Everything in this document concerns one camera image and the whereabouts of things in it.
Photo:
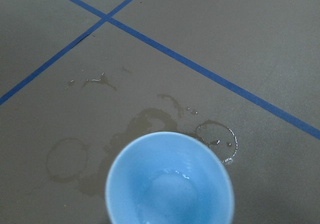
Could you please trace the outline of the light blue plastic cup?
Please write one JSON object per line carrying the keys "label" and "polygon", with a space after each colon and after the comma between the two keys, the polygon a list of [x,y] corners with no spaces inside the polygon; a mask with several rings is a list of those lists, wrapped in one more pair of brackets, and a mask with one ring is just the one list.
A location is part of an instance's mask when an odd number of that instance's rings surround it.
{"label": "light blue plastic cup", "polygon": [[232,182],[200,141],[156,132],[130,142],[106,179],[111,223],[232,223]]}

